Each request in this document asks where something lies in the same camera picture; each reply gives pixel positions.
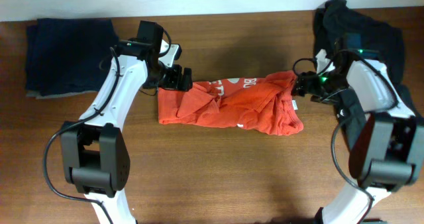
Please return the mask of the orange red printed t-shirt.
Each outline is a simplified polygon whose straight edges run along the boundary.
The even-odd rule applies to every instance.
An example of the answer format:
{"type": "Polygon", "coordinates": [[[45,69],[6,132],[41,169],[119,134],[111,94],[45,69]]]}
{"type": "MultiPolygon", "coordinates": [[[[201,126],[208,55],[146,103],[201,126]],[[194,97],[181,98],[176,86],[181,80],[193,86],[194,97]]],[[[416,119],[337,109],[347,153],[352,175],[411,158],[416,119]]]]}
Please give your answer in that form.
{"type": "Polygon", "coordinates": [[[195,82],[189,91],[160,88],[158,122],[294,135],[303,130],[291,95],[295,80],[296,75],[286,71],[264,78],[195,82]]]}

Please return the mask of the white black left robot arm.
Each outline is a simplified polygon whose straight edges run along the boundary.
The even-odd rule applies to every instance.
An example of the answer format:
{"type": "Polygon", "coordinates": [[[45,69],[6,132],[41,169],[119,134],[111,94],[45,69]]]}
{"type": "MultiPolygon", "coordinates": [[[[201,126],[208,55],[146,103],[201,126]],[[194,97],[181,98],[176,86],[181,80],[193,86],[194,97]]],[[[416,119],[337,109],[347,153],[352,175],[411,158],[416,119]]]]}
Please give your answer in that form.
{"type": "Polygon", "coordinates": [[[191,70],[175,63],[181,53],[179,44],[164,40],[120,41],[93,103],[59,132],[65,179],[92,204],[100,223],[136,223],[125,194],[131,161],[123,127],[140,89],[191,88],[191,70]]]}

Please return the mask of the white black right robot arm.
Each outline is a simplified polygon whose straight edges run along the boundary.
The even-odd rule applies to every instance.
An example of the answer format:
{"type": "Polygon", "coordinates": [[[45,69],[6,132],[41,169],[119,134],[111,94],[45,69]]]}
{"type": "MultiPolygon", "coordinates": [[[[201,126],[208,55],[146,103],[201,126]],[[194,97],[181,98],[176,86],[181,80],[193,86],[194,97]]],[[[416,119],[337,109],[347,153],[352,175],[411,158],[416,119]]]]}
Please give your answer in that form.
{"type": "Polygon", "coordinates": [[[297,74],[294,95],[311,94],[313,101],[334,105],[334,96],[353,91],[366,123],[350,148],[345,174],[337,161],[331,137],[331,157],[345,185],[337,197],[318,210],[314,223],[366,223],[366,216],[381,200],[414,184],[423,165],[423,122],[404,103],[379,54],[372,50],[341,49],[327,58],[324,50],[310,59],[314,72],[297,74]]]}

